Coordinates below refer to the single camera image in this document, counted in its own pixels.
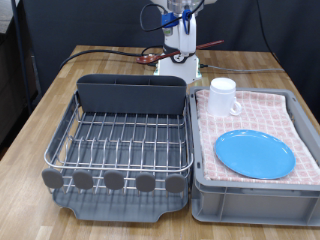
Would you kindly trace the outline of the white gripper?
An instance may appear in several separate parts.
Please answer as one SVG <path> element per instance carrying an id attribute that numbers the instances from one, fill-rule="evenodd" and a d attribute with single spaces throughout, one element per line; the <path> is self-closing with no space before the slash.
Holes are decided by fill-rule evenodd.
<path id="1" fill-rule="evenodd" d="M 189 55 L 196 50 L 196 41 L 187 39 L 196 37 L 196 19 L 191 10 L 184 10 L 179 20 L 180 52 Z"/>

